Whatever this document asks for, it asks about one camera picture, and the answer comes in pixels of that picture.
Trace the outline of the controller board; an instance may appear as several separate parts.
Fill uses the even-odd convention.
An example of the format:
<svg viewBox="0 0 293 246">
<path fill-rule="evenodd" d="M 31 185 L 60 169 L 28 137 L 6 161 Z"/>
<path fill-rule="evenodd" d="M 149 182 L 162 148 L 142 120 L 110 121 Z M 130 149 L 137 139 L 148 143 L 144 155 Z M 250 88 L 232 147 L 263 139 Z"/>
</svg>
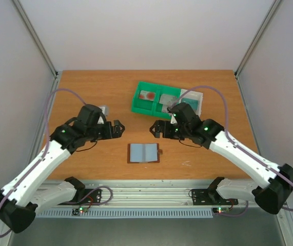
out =
<svg viewBox="0 0 293 246">
<path fill-rule="evenodd" d="M 72 209 L 71 215 L 72 216 L 81 216 L 81 215 L 87 213 L 88 210 L 89 210 L 88 208 L 82 208 L 82 207 L 77 208 L 77 209 Z"/>
<path fill-rule="evenodd" d="M 228 213 L 230 211 L 230 208 L 217 207 L 217 208 L 213 208 L 212 211 L 215 214 L 222 214 L 222 213 Z"/>
</svg>

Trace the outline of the card with red circles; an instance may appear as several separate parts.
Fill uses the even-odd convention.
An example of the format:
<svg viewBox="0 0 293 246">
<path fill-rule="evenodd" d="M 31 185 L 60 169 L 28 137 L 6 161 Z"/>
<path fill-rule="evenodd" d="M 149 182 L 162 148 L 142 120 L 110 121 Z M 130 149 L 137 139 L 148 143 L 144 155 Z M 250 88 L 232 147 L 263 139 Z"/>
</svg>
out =
<svg viewBox="0 0 293 246">
<path fill-rule="evenodd" d="M 155 93 L 151 92 L 151 91 L 141 90 L 140 93 L 139 93 L 139 99 L 148 100 L 148 101 L 154 101 Z"/>
</svg>

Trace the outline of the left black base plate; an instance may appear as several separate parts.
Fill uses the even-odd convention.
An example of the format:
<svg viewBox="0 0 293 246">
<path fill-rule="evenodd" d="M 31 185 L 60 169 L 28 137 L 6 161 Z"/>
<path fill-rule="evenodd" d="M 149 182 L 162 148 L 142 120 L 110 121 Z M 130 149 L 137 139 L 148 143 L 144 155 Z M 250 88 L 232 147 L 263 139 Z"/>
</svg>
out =
<svg viewBox="0 0 293 246">
<path fill-rule="evenodd" d="M 94 204 L 94 203 L 100 203 L 102 199 L 102 190 L 97 189 L 96 191 L 93 191 L 91 193 L 91 189 L 86 189 L 83 193 L 83 200 L 78 201 L 78 200 L 71 200 L 69 202 L 66 202 L 65 204 L 69 205 L 83 205 L 83 204 Z"/>
</svg>

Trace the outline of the teal card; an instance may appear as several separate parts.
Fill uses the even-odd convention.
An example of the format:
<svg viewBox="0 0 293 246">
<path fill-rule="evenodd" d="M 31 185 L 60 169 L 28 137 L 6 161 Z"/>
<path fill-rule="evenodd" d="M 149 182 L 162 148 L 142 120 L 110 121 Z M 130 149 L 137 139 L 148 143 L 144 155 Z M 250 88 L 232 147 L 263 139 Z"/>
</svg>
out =
<svg viewBox="0 0 293 246">
<path fill-rule="evenodd" d="M 181 102 L 189 104 L 195 111 L 198 109 L 199 106 L 199 101 L 191 98 L 182 98 Z"/>
</svg>

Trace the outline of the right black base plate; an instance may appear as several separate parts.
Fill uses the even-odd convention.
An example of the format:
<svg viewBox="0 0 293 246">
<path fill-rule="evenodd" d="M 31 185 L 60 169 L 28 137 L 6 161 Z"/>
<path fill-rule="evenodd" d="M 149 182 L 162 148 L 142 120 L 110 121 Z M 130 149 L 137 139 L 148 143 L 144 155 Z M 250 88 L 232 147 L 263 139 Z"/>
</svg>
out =
<svg viewBox="0 0 293 246">
<path fill-rule="evenodd" d="M 192 189 L 188 192 L 188 196 L 192 199 L 194 206 L 235 206 L 239 204 L 237 199 L 225 199 L 217 191 L 208 189 Z"/>
</svg>

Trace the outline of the green bin middle compartment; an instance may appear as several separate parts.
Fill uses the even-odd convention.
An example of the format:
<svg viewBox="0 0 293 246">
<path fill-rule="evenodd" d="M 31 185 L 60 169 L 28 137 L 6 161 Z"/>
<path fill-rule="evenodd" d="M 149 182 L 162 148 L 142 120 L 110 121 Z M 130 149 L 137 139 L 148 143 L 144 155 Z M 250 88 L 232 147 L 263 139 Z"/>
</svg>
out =
<svg viewBox="0 0 293 246">
<path fill-rule="evenodd" d="M 155 98 L 152 103 L 152 116 L 170 119 L 171 114 L 168 112 L 168 107 L 178 99 L 181 89 L 164 85 L 156 85 L 155 88 Z"/>
</svg>

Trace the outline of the aluminium frame post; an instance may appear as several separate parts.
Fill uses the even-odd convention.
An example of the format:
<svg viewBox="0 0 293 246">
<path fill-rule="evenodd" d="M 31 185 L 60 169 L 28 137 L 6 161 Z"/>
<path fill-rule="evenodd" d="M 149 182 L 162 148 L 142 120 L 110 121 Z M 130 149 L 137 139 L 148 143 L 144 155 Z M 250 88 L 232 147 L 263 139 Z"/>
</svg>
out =
<svg viewBox="0 0 293 246">
<path fill-rule="evenodd" d="M 13 4 L 13 6 L 15 7 L 18 15 L 20 16 L 23 24 L 25 25 L 25 27 L 27 28 L 33 42 L 35 43 L 35 45 L 37 46 L 40 54 L 42 55 L 44 61 L 46 62 L 49 70 L 51 71 L 52 75 L 57 78 L 58 72 L 53 64 L 53 62 L 51 61 L 44 45 L 42 44 L 42 41 L 40 40 L 30 18 L 28 17 L 27 12 L 25 11 L 21 1 L 19 0 L 11 0 L 11 3 Z"/>
<path fill-rule="evenodd" d="M 282 0 L 274 0 L 271 3 L 267 13 L 265 14 L 265 17 L 263 18 L 259 28 L 257 29 L 250 45 L 248 46 L 248 48 L 242 58 L 242 60 L 240 61 L 237 69 L 235 70 L 234 75 L 235 75 L 236 80 L 239 79 L 243 69 L 245 68 L 246 64 L 248 63 L 249 59 L 251 58 L 252 54 L 254 53 L 255 49 L 257 48 L 257 45 L 259 44 L 261 38 L 265 34 L 266 29 L 269 27 L 272 19 L 276 15 L 276 13 L 282 3 L 283 3 Z"/>
</svg>

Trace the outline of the left aluminium frame post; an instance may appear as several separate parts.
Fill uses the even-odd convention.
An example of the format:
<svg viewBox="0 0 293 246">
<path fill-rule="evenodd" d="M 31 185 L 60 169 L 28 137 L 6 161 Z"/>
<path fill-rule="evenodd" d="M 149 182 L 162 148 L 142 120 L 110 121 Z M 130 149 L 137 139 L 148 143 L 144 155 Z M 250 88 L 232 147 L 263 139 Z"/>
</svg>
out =
<svg viewBox="0 0 293 246">
<path fill-rule="evenodd" d="M 40 40 L 30 18 L 28 17 L 27 12 L 25 11 L 21 1 L 19 0 L 11 0 L 11 3 L 13 4 L 13 6 L 15 7 L 18 15 L 20 16 L 23 24 L 25 25 L 25 27 L 27 28 L 33 42 L 35 43 L 35 45 L 37 46 L 40 54 L 42 55 L 44 61 L 46 62 L 49 70 L 51 71 L 52 75 L 57 78 L 58 72 L 53 64 L 53 62 L 51 61 L 44 45 L 42 44 L 42 41 Z"/>
</svg>

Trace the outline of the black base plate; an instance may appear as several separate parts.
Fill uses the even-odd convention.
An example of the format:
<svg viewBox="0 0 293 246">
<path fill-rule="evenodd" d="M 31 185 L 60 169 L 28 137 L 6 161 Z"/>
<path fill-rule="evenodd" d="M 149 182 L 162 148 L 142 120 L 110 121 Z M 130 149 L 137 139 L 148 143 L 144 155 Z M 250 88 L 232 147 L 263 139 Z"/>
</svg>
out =
<svg viewBox="0 0 293 246">
<path fill-rule="evenodd" d="M 235 206 L 239 204 L 237 199 L 225 199 L 217 191 L 208 189 L 192 189 L 188 192 L 188 196 L 192 199 L 194 206 Z"/>
<path fill-rule="evenodd" d="M 83 193 L 83 200 L 78 201 L 78 200 L 71 200 L 69 202 L 66 202 L 65 204 L 69 205 L 83 205 L 83 204 L 94 204 L 94 203 L 100 203 L 102 199 L 102 190 L 97 189 L 96 191 L 93 191 L 91 193 L 91 189 L 86 189 Z"/>
</svg>

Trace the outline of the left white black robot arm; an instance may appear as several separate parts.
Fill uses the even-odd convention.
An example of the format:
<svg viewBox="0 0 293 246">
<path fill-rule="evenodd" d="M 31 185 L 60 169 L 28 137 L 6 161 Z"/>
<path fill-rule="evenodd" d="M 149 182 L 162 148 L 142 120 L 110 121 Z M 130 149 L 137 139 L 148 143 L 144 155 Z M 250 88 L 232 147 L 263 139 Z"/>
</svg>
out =
<svg viewBox="0 0 293 246">
<path fill-rule="evenodd" d="M 36 192 L 48 176 L 85 143 L 122 136 L 124 125 L 119 120 L 107 121 L 107 110 L 107 106 L 82 106 L 78 116 L 58 126 L 35 159 L 0 189 L 0 220 L 11 232 L 24 231 L 37 214 L 53 206 L 79 204 L 86 199 L 85 185 L 75 177 L 66 178 L 58 186 L 39 194 Z"/>
</svg>

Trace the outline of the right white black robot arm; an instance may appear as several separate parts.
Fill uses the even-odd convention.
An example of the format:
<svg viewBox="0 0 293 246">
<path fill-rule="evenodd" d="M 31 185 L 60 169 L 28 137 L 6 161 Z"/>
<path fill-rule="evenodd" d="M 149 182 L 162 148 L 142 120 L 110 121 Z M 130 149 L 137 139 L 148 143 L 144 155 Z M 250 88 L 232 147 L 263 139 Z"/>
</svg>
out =
<svg viewBox="0 0 293 246">
<path fill-rule="evenodd" d="M 156 138 L 190 139 L 194 144 L 211 150 L 240 168 L 252 180 L 230 180 L 217 177 L 208 187 L 206 201 L 211 205 L 223 200 L 239 199 L 256 203 L 269 214 L 278 214 L 293 191 L 293 168 L 264 159 L 233 138 L 212 119 L 201 120 L 190 105 L 174 106 L 171 120 L 157 120 L 150 127 Z"/>
</svg>

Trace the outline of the aluminium front rail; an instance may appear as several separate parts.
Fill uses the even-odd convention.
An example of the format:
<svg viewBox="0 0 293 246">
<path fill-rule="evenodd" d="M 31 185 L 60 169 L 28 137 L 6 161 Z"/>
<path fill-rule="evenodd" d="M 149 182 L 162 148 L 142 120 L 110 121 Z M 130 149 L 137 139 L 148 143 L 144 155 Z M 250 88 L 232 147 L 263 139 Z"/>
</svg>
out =
<svg viewBox="0 0 293 246">
<path fill-rule="evenodd" d="M 58 186 L 62 180 L 46 180 L 32 197 L 40 203 L 42 194 Z M 82 180 L 88 189 L 107 186 L 113 198 L 101 206 L 92 208 L 200 208 L 193 206 L 189 196 L 191 189 L 206 189 L 212 179 L 154 179 L 154 180 Z"/>
</svg>

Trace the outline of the grey silver card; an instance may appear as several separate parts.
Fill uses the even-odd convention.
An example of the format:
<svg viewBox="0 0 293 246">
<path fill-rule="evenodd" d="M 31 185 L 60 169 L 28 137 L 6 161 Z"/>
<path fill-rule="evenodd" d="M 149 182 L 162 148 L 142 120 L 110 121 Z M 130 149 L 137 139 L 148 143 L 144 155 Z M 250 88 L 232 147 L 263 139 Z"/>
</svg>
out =
<svg viewBox="0 0 293 246">
<path fill-rule="evenodd" d="M 170 94 L 162 94 L 159 103 L 162 105 L 172 105 L 177 100 L 177 97 Z"/>
</svg>

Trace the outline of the left controller board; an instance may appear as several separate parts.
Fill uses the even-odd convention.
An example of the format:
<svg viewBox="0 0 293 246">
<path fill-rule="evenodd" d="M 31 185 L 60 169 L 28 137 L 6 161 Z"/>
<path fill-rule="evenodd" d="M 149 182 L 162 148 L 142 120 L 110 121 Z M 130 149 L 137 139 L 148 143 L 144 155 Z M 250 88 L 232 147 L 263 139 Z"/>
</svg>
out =
<svg viewBox="0 0 293 246">
<path fill-rule="evenodd" d="M 89 210 L 88 208 L 82 208 L 82 207 L 77 208 L 77 209 L 72 209 L 71 215 L 72 216 L 81 216 L 81 215 L 87 213 L 88 210 Z"/>
</svg>

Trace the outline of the brown leather card holder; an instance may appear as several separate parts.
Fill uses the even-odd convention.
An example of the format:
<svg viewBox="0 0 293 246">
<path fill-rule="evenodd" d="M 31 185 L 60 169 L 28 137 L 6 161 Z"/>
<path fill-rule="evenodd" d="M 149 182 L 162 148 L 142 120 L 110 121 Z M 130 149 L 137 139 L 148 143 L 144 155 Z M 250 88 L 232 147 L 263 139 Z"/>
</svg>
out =
<svg viewBox="0 0 293 246">
<path fill-rule="evenodd" d="M 158 143 L 129 143 L 127 163 L 159 163 L 162 154 Z"/>
</svg>

